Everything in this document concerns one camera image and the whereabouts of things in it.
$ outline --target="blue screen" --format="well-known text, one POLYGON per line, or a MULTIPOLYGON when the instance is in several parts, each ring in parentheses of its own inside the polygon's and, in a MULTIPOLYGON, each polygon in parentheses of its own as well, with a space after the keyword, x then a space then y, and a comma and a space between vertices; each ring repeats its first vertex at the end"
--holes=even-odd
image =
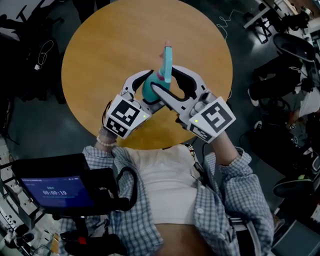
POLYGON ((90 198, 79 176, 22 178, 31 196, 43 207, 91 207, 90 198))

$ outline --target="plaid shirt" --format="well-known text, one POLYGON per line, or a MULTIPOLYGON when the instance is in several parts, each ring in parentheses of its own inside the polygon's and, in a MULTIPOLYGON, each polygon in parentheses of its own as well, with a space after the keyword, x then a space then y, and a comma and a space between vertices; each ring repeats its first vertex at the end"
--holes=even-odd
MULTIPOLYGON (((239 245, 235 230, 230 226, 226 213, 236 213, 243 219, 252 221, 261 245, 262 256, 267 256, 272 245, 273 219, 261 190, 258 177, 248 166, 251 157, 241 148, 239 156, 229 166, 216 163, 216 155, 208 154, 203 168, 208 172, 211 188, 197 184, 194 206, 194 225, 218 256, 239 256, 239 245), (222 174, 220 188, 214 181, 215 170, 222 174)), ((151 256, 161 247, 163 239, 157 231, 152 217, 149 198, 143 181, 125 148, 115 147, 112 154, 87 146, 83 150, 90 169, 130 167, 137 173, 137 201, 129 211, 112 211, 108 218, 109 234, 116 234, 126 247, 129 256, 151 256)), ((124 172, 119 181, 119 196, 131 198, 133 177, 124 172)), ((88 229, 100 222, 100 216, 88 216, 88 229)), ((75 230, 71 219, 60 220, 60 233, 75 230)), ((68 255, 64 242, 59 242, 61 256, 68 255)))

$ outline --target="round wooden table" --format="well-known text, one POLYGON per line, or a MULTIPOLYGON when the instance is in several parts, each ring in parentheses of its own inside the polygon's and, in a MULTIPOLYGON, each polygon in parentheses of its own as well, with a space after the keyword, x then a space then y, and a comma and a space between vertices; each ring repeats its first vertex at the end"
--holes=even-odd
MULTIPOLYGON (((118 0, 95 12, 74 33, 64 55, 62 87, 76 119, 98 135, 107 103, 125 80, 143 70, 158 70, 165 41, 173 64, 198 73, 225 100, 232 84, 232 61, 217 27, 201 12, 178 0, 118 0)), ((141 99, 141 87, 136 98, 141 99)), ((173 93, 183 92, 173 79, 173 93)), ((175 123, 177 114, 163 107, 118 145, 160 149, 194 136, 175 123)))

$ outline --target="shirt sleeve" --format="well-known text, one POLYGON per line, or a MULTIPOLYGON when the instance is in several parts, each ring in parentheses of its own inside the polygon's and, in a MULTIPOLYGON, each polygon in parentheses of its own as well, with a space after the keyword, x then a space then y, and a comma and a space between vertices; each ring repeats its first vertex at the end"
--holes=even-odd
MULTIPOLYGON (((110 153, 97 149, 93 146, 85 147, 82 153, 84 154, 86 162, 91 170, 111 168, 113 166, 114 158, 110 153)), ((100 216, 87 216, 85 223, 88 230, 90 230, 100 221, 100 216)), ((59 234, 76 229, 75 222, 70 218, 62 218, 59 222, 59 234)), ((69 255, 65 250, 65 242, 63 242, 61 238, 59 239, 59 255, 69 255)))
POLYGON ((248 165, 251 157, 242 148, 236 149, 239 156, 230 165, 216 165, 222 174, 220 191, 225 211, 252 221, 259 237, 262 255, 267 256, 274 237, 271 211, 259 179, 248 165))

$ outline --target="spray bottle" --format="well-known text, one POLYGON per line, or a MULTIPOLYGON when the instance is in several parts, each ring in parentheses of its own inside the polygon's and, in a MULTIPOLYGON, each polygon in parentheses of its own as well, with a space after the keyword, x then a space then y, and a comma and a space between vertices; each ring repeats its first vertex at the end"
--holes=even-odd
POLYGON ((163 64, 157 71, 148 76, 142 87, 142 96, 148 102, 152 103, 159 100, 157 94, 151 88, 151 83, 162 85, 164 88, 170 90, 172 72, 172 47, 170 42, 166 41, 163 52, 163 64))

